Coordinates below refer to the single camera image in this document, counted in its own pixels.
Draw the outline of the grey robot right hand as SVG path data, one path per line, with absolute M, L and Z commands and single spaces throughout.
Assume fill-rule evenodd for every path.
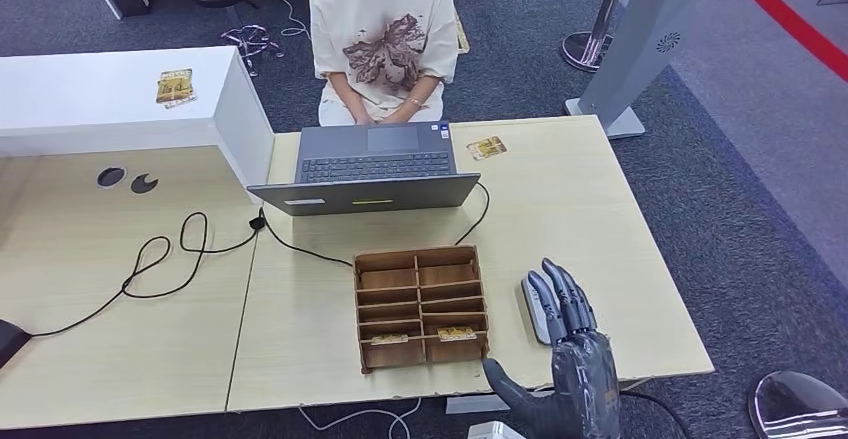
M 564 267 L 544 258 L 544 276 L 527 279 L 540 299 L 551 345 L 553 392 L 537 397 L 493 358 L 482 361 L 492 391 L 528 427 L 530 438 L 619 438 L 620 396 L 610 341 L 593 308 Z

